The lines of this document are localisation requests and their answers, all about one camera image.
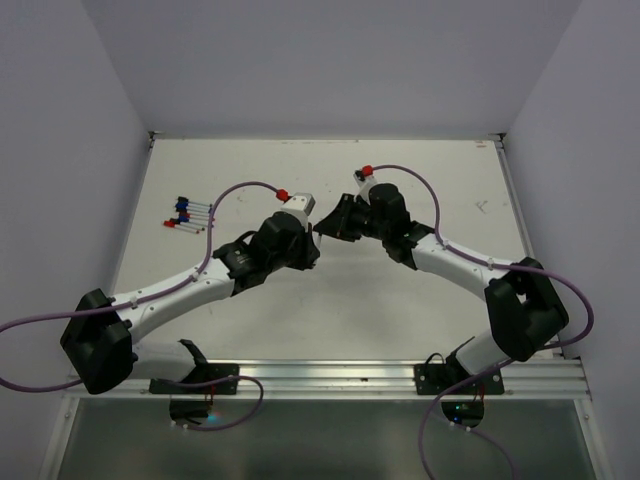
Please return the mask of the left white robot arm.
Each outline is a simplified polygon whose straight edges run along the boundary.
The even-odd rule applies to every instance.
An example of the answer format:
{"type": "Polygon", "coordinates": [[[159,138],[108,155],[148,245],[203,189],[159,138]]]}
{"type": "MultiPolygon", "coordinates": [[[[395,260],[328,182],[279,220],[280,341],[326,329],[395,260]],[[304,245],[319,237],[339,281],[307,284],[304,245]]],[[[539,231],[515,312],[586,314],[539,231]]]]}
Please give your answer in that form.
{"type": "Polygon", "coordinates": [[[109,298],[100,289],[81,297],[60,344],[90,394],[105,393],[134,372],[134,347],[164,324],[215,301],[262,285],[283,269],[308,270],[320,253],[304,213],[280,210],[168,280],[109,298]]]}

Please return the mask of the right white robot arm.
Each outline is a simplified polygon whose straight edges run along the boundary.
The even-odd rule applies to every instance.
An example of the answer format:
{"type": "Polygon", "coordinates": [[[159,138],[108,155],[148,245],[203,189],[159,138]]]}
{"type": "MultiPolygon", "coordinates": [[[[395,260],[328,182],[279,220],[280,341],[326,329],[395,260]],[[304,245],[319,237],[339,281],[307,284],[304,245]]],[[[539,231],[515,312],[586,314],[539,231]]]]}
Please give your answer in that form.
{"type": "Polygon", "coordinates": [[[539,262],[526,257],[500,268],[488,257],[454,253],[434,228],[411,218],[393,184],[343,195],[314,230],[342,241],[376,239],[393,261],[443,278],[485,302],[488,331],[458,346],[442,363],[424,366],[425,379],[440,388],[470,391],[481,372],[506,361],[529,360],[568,323],[554,286],[539,272],[539,262]]]}

